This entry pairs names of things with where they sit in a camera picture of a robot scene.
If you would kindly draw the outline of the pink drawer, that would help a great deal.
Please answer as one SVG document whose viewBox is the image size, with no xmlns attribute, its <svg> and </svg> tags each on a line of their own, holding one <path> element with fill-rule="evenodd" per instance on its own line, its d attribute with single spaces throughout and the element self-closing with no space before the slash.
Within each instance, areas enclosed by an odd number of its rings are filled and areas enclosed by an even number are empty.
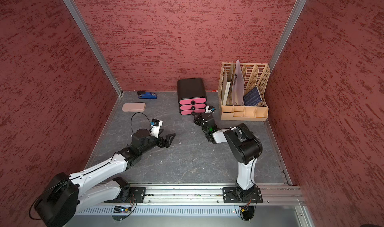
<svg viewBox="0 0 384 227">
<path fill-rule="evenodd" d="M 195 110 L 188 109 L 188 110 L 181 110 L 180 114 L 181 115 L 194 115 L 194 114 L 201 114 L 201 113 L 205 113 L 205 112 L 206 112 L 205 109 L 195 109 Z"/>
<path fill-rule="evenodd" d="M 180 110 L 196 110 L 196 109 L 205 109 L 206 104 L 205 103 L 198 103 L 195 105 L 188 104 L 188 105 L 181 105 Z"/>
<path fill-rule="evenodd" d="M 191 99 L 181 99 L 179 101 L 180 105 L 196 105 L 201 103 L 206 103 L 207 99 L 204 97 L 201 98 L 191 98 Z"/>
</svg>

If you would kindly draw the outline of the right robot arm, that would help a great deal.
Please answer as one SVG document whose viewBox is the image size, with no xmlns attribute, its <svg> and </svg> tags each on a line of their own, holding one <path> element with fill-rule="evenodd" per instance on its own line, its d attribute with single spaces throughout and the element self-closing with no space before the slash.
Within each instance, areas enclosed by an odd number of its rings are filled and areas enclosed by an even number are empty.
<svg viewBox="0 0 384 227">
<path fill-rule="evenodd" d="M 236 198 L 244 202 L 256 193 L 255 164 L 263 152 L 261 141 L 241 123 L 228 129 L 219 129 L 212 113 L 194 113 L 194 123 L 202 128 L 206 139 L 214 144 L 226 143 L 238 161 Z"/>
</svg>

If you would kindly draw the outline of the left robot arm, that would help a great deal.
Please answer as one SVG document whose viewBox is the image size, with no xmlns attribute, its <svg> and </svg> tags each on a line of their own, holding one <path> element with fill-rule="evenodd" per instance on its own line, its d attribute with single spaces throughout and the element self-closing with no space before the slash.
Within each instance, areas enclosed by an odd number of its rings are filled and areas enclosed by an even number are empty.
<svg viewBox="0 0 384 227">
<path fill-rule="evenodd" d="M 31 209 L 47 227 L 62 227 L 89 207 L 105 201 L 127 201 L 133 197 L 130 184 L 117 174 L 133 167 L 154 147 L 170 147 L 175 137 L 174 133 L 153 136 L 149 130 L 139 129 L 130 144 L 104 162 L 70 175 L 55 175 Z"/>
</svg>

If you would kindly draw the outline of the black drawer cabinet shell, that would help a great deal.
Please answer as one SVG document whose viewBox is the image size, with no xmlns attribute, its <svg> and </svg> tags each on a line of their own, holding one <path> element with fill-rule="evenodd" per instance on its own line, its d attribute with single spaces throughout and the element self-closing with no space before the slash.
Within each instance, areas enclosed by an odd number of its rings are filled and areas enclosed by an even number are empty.
<svg viewBox="0 0 384 227">
<path fill-rule="evenodd" d="M 201 98 L 207 99 L 202 78 L 181 79 L 177 82 L 178 102 L 181 99 Z"/>
</svg>

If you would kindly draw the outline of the white booklet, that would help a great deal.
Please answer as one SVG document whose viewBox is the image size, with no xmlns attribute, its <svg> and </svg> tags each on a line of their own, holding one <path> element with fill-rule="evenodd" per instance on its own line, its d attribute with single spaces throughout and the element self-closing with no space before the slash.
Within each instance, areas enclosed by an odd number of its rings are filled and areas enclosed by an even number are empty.
<svg viewBox="0 0 384 227">
<path fill-rule="evenodd" d="M 223 82 L 223 87 L 222 87 L 222 105 L 226 105 L 227 104 L 228 95 L 229 95 L 229 91 L 230 91 L 230 86 L 231 86 L 231 82 L 230 81 L 225 80 Z"/>
</svg>

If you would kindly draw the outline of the pink pencil case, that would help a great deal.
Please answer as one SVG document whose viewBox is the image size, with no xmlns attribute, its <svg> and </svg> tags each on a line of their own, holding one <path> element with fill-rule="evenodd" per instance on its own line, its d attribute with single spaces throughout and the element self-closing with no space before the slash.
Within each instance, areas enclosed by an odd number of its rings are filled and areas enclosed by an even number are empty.
<svg viewBox="0 0 384 227">
<path fill-rule="evenodd" d="M 144 112 L 146 109 L 145 103 L 125 103 L 122 106 L 123 112 Z"/>
</svg>

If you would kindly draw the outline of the blue stapler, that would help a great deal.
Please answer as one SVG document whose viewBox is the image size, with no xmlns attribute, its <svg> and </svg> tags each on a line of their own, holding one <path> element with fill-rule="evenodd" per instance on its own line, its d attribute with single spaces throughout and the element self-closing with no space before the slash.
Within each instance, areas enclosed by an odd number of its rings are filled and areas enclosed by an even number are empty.
<svg viewBox="0 0 384 227">
<path fill-rule="evenodd" d="M 139 99 L 157 99 L 158 95 L 153 92 L 147 91 L 137 91 L 137 95 Z"/>
</svg>

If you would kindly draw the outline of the beige file organizer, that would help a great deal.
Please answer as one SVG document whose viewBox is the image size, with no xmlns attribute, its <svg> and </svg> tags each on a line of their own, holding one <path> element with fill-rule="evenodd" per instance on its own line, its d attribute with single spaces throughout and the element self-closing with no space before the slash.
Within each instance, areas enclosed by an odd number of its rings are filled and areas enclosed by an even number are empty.
<svg viewBox="0 0 384 227">
<path fill-rule="evenodd" d="M 231 90 L 227 94 L 228 105 L 223 102 L 223 96 L 226 93 L 227 75 L 231 68 L 236 66 L 235 63 L 223 62 L 220 80 L 219 80 L 219 109 L 221 120 L 237 120 L 237 121 L 266 121 L 268 118 L 269 108 L 264 98 L 268 79 L 271 73 L 267 63 L 241 63 L 244 91 L 249 93 L 253 88 L 257 87 L 261 94 L 261 103 L 256 106 L 235 106 L 232 105 Z"/>
</svg>

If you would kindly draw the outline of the vented metal strip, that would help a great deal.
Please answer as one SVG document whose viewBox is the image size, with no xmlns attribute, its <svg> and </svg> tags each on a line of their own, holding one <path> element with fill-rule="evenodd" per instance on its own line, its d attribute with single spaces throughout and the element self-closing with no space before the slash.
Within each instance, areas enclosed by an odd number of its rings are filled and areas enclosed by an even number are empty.
<svg viewBox="0 0 384 227">
<path fill-rule="evenodd" d="M 128 216 L 129 211 L 113 206 L 95 206 L 78 215 L 82 216 Z M 138 206 L 133 216 L 223 216 L 238 217 L 240 208 L 231 206 Z"/>
</svg>

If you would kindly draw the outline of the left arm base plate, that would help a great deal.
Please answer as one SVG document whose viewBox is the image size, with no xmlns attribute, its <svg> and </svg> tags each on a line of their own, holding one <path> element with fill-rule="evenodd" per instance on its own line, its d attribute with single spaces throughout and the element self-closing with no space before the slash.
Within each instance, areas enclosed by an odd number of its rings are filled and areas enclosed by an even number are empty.
<svg viewBox="0 0 384 227">
<path fill-rule="evenodd" d="M 114 203 L 143 203 L 147 188 L 130 187 L 124 188 L 118 197 L 113 200 Z"/>
</svg>

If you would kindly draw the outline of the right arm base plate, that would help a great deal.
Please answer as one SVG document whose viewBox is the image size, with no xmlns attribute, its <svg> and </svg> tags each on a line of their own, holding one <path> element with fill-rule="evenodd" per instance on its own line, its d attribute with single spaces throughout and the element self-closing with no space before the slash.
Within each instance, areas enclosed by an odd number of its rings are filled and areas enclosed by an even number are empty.
<svg viewBox="0 0 384 227">
<path fill-rule="evenodd" d="M 241 188 L 223 188 L 224 203 L 242 203 L 247 204 L 261 204 L 263 203 L 263 197 L 260 188 L 253 187 L 246 191 Z"/>
</svg>

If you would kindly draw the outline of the aluminium front rail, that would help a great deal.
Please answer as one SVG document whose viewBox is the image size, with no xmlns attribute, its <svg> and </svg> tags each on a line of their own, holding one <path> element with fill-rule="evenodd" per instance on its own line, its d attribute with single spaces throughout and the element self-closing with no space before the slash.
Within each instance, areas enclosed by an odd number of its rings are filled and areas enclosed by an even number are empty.
<svg viewBox="0 0 384 227">
<path fill-rule="evenodd" d="M 233 188 L 233 184 L 131 184 L 139 191 L 139 204 L 143 206 L 180 205 L 180 206 L 218 206 L 245 205 L 223 188 Z M 261 190 L 259 206 L 306 206 L 300 187 L 278 184 L 258 184 Z"/>
</svg>

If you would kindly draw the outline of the right corner aluminium post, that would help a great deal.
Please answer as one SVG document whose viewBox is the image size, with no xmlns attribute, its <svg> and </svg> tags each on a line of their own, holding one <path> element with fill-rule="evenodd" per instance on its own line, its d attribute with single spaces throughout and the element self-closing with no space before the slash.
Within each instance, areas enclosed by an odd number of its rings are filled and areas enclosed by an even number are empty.
<svg viewBox="0 0 384 227">
<path fill-rule="evenodd" d="M 272 57 L 269 61 L 269 67 L 270 67 L 270 70 L 273 71 L 278 60 L 279 60 L 279 57 L 281 55 L 281 53 L 283 52 L 283 49 L 296 25 L 296 22 L 297 20 L 299 19 L 299 16 L 306 4 L 307 0 L 296 0 L 294 6 L 293 6 L 293 9 L 289 15 L 289 18 L 286 22 L 286 25 L 283 29 L 283 32 L 280 36 L 280 39 L 276 45 L 276 48 L 272 54 Z"/>
</svg>

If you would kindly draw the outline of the corner aluminium post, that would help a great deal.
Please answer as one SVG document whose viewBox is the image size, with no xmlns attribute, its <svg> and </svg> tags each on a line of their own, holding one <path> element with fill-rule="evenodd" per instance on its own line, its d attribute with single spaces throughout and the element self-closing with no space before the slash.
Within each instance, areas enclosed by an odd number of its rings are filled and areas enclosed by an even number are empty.
<svg viewBox="0 0 384 227">
<path fill-rule="evenodd" d="M 78 28 L 80 29 L 81 33 L 83 34 L 85 40 L 87 41 L 89 47 L 91 48 L 93 54 L 97 58 L 99 64 L 101 65 L 103 71 L 105 72 L 107 78 L 109 79 L 110 83 L 114 87 L 117 95 L 119 98 L 123 95 L 123 90 L 118 83 L 116 77 L 114 76 L 110 66 L 107 63 L 107 60 L 102 54 L 101 49 L 99 48 L 96 40 L 94 39 L 91 31 L 89 30 L 83 16 L 81 15 L 78 7 L 76 6 L 74 0 L 63 0 L 65 6 L 69 10 L 72 18 L 74 19 L 75 23 L 77 24 Z"/>
<path fill-rule="evenodd" d="M 283 52 L 283 49 L 296 25 L 296 22 L 297 20 L 299 19 L 299 16 L 306 4 L 307 0 L 296 0 L 294 6 L 293 6 L 293 9 L 289 15 L 289 18 L 286 22 L 286 25 L 283 29 L 283 32 L 280 36 L 280 39 L 276 45 L 276 48 L 272 54 L 272 57 L 269 61 L 269 67 L 270 67 L 270 70 L 273 71 L 278 60 L 279 60 L 279 57 L 281 55 L 281 53 Z"/>
</svg>

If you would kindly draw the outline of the left corner aluminium post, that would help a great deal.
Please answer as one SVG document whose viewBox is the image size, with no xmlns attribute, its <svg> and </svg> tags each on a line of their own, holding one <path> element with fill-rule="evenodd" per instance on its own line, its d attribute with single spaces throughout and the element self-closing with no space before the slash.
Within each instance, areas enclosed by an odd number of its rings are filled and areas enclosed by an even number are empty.
<svg viewBox="0 0 384 227">
<path fill-rule="evenodd" d="M 83 34 L 85 40 L 87 41 L 89 47 L 91 48 L 93 54 L 97 58 L 99 64 L 101 65 L 103 71 L 105 72 L 107 78 L 109 79 L 110 83 L 114 87 L 117 95 L 119 98 L 123 95 L 123 90 L 118 83 L 116 77 L 114 76 L 110 66 L 107 63 L 107 60 L 102 54 L 101 49 L 99 48 L 96 40 L 94 39 L 91 31 L 89 30 L 83 16 L 81 15 L 78 7 L 76 6 L 74 0 L 63 0 L 65 6 L 69 10 L 72 18 L 74 19 L 75 23 L 77 24 L 78 28 L 80 29 L 81 33 Z"/>
</svg>

